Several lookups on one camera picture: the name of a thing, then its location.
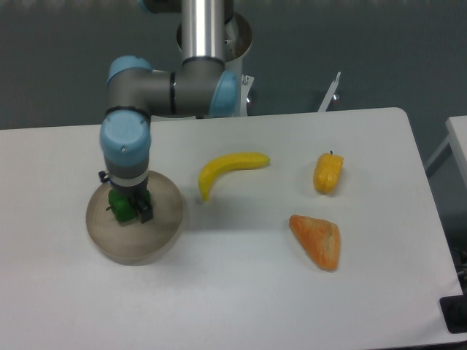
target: metal bracket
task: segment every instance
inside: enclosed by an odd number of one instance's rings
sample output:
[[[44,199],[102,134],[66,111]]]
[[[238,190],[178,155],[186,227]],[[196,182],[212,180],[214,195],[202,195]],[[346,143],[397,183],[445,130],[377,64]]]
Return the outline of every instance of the metal bracket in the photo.
[[[430,179],[434,173],[444,164],[446,159],[452,154],[451,145],[449,144],[449,135],[436,148],[435,152],[423,164],[426,176]]]
[[[240,85],[240,117],[246,117],[248,115],[247,105],[250,102],[248,94],[250,93],[254,81],[255,77],[245,74],[242,75],[242,84]]]
[[[336,95],[337,87],[339,86],[339,79],[341,77],[341,72],[337,73],[335,80],[329,85],[328,92],[324,96],[323,102],[318,109],[319,112],[326,112],[329,108],[329,104],[332,100],[339,99],[339,96]]]

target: yellow bell pepper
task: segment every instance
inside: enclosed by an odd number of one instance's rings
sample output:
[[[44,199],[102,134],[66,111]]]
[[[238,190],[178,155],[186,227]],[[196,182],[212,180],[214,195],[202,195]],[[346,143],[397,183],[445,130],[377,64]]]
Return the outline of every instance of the yellow bell pepper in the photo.
[[[337,185],[341,174],[344,158],[330,153],[322,154],[316,163],[313,174],[313,184],[316,191],[329,193]]]

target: blue joint cap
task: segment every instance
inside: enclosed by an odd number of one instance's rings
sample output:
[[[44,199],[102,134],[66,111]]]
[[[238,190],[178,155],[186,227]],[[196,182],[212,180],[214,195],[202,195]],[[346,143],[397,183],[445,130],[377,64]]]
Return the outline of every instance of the blue joint cap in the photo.
[[[209,107],[209,115],[225,117],[235,112],[238,99],[236,74],[224,71],[217,83],[216,90]]]
[[[138,112],[120,110],[105,118],[101,126],[101,148],[105,159],[117,166],[135,166],[149,155],[149,124]]]
[[[143,58],[137,58],[135,56],[122,56],[122,57],[117,58],[110,65],[107,84],[109,84],[109,81],[111,80],[111,78],[113,78],[116,74],[120,73],[121,71],[124,71],[125,69],[130,69],[130,68],[143,68],[143,69],[147,69],[148,71],[153,71],[153,67],[151,66],[151,63],[147,62]]]
[[[150,12],[149,9],[146,7],[146,4],[144,3],[143,0],[138,0],[138,5],[141,11],[143,12]]]

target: yellow banana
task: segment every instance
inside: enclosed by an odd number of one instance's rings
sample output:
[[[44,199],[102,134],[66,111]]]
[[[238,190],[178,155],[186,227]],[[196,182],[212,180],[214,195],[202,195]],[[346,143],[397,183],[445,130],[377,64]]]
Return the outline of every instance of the yellow banana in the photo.
[[[269,164],[269,157],[259,152],[240,152],[223,155],[207,163],[198,178],[199,191],[203,201],[209,200],[209,190],[214,180],[232,170],[257,169]]]

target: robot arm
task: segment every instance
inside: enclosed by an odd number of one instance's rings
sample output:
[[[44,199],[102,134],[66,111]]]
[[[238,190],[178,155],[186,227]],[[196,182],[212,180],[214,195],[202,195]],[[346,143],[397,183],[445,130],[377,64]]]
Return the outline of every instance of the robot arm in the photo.
[[[180,1],[140,0],[151,12],[173,11]],[[228,9],[232,1],[226,1]],[[108,110],[100,142],[110,181],[141,220],[153,218],[146,196],[150,117],[153,114],[228,116],[238,98],[236,75],[225,71],[224,1],[182,0],[182,72],[153,71],[142,58],[115,60],[107,80]]]

